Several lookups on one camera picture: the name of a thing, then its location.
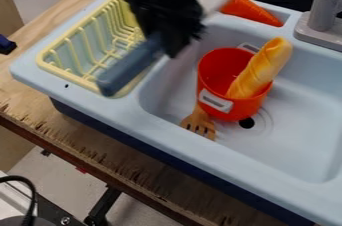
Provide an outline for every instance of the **light blue sink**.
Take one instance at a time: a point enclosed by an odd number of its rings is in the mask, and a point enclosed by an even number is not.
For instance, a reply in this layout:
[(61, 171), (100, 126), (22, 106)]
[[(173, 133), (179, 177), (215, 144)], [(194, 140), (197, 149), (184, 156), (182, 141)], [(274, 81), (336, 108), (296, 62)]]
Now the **light blue sink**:
[[(13, 76), (113, 128), (324, 225), (342, 225), (342, 54), (296, 40), (301, 13), (261, 4), (281, 28), (217, 13), (207, 34), (170, 60), (163, 57), (127, 96), (105, 98), (50, 74), (36, 55), (106, 0), (97, 0), (23, 54)], [(208, 51), (283, 36), (294, 53), (276, 78), (255, 126), (216, 121), (211, 142), (179, 127), (195, 104), (196, 65)]]

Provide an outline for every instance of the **sink drain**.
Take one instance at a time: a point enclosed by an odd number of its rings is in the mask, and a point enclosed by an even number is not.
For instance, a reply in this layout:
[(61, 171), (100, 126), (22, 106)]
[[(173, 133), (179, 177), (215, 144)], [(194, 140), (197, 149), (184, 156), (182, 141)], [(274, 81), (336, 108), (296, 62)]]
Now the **sink drain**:
[(267, 136), (273, 129), (273, 120), (263, 108), (251, 118), (239, 122), (215, 121), (218, 136), (234, 139), (260, 139)]
[(251, 129), (255, 126), (255, 121), (252, 118), (246, 118), (244, 120), (240, 120), (239, 125), (244, 129)]

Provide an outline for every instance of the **black cable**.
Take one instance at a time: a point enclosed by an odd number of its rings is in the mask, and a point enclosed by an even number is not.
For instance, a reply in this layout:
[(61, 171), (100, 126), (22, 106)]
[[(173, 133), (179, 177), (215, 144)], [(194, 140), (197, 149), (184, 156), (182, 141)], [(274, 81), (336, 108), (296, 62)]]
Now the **black cable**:
[(21, 225), (33, 226), (34, 220), (35, 220), (35, 217), (33, 216), (33, 212), (34, 212), (34, 208), (36, 206), (36, 200), (37, 200), (36, 188), (34, 187), (33, 183), (29, 179), (22, 177), (22, 176), (13, 175), (13, 176), (5, 176), (5, 177), (0, 178), (0, 184), (5, 183), (5, 182), (13, 182), (13, 181), (25, 183), (32, 192), (31, 203)]

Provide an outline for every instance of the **bowl handle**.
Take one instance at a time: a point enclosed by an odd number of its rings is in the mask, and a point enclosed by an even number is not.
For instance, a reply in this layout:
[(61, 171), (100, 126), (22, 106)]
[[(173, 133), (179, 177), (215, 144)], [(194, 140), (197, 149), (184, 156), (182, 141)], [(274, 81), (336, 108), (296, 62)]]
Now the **bowl handle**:
[(199, 101), (212, 107), (215, 110), (229, 113), (233, 108), (233, 102), (217, 97), (210, 93), (207, 89), (203, 89), (199, 94)]

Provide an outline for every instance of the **sink rim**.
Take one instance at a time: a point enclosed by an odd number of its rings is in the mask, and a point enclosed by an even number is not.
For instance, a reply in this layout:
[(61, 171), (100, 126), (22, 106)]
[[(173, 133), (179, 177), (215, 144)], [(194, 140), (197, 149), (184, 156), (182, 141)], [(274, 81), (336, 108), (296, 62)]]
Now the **sink rim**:
[[(236, 151), (220, 149), (221, 146), (219, 144), (209, 142), (203, 137), (196, 136), (185, 129), (181, 129), (145, 111), (140, 106), (137, 96), (146, 83), (153, 78), (153, 75), (165, 66), (169, 60), (168, 58), (162, 58), (150, 71), (148, 76), (128, 96), (118, 100), (102, 97), (73, 83), (68, 83), (69, 88), (65, 90), (65, 80), (40, 70), (33, 63), (35, 61), (35, 54), (47, 42), (54, 40), (78, 19), (81, 19), (82, 15), (84, 16), (94, 10), (104, 1), (95, 1), (86, 7), (84, 11), (76, 14), (41, 42), (25, 52), (11, 66), (11, 72), (15, 78), (126, 134), (160, 150), (166, 151), (187, 163), (283, 206), (286, 209), (317, 222), (335, 225), (342, 224), (342, 215), (339, 215), (339, 210), (342, 209), (342, 199), (338, 197), (338, 190), (342, 186), (341, 175), (325, 183), (303, 182), (296, 178), (291, 178), (289, 175), (283, 174), (276, 169), (269, 168), (262, 163), (257, 163), (255, 160)], [(291, 42), (306, 50), (317, 52), (318, 49), (324, 52), (324, 56), (332, 56), (334, 58), (341, 58), (342, 60), (342, 56), (338, 56), (338, 52), (303, 43), (292, 36), (294, 25), (301, 13), (264, 3), (258, 4), (265, 8), (290, 14), (288, 21), (282, 28), (262, 25), (264, 29), (277, 35), (281, 32)], [(259, 23), (248, 20), (237, 19), (231, 16), (225, 17), (230, 17), (231, 21), (229, 25), (231, 26), (250, 29), (256, 29), (261, 26)], [(141, 124), (141, 121), (137, 121), (139, 118), (144, 119), (144, 124)], [(144, 129), (143, 126), (146, 124), (148, 124), (149, 128)], [(174, 140), (177, 138), (183, 140), (176, 147)], [(198, 153), (184, 153), (184, 150), (193, 151), (194, 147), (196, 147)], [(220, 160), (213, 160), (212, 154), (215, 155), (214, 158), (221, 156)]]

